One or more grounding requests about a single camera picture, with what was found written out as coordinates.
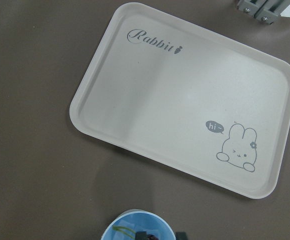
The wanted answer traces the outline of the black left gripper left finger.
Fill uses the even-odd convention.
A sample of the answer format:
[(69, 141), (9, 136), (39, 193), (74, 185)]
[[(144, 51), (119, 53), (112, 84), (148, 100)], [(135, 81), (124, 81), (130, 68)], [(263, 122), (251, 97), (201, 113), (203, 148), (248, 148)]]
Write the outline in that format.
[(135, 233), (135, 240), (148, 240), (148, 234), (146, 231), (138, 231)]

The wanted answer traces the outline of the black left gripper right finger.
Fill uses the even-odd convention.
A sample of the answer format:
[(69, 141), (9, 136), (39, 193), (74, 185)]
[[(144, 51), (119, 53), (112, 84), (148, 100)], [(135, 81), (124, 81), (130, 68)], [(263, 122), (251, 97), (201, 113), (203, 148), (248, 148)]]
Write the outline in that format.
[(184, 231), (178, 231), (175, 233), (176, 240), (187, 240), (187, 234)]

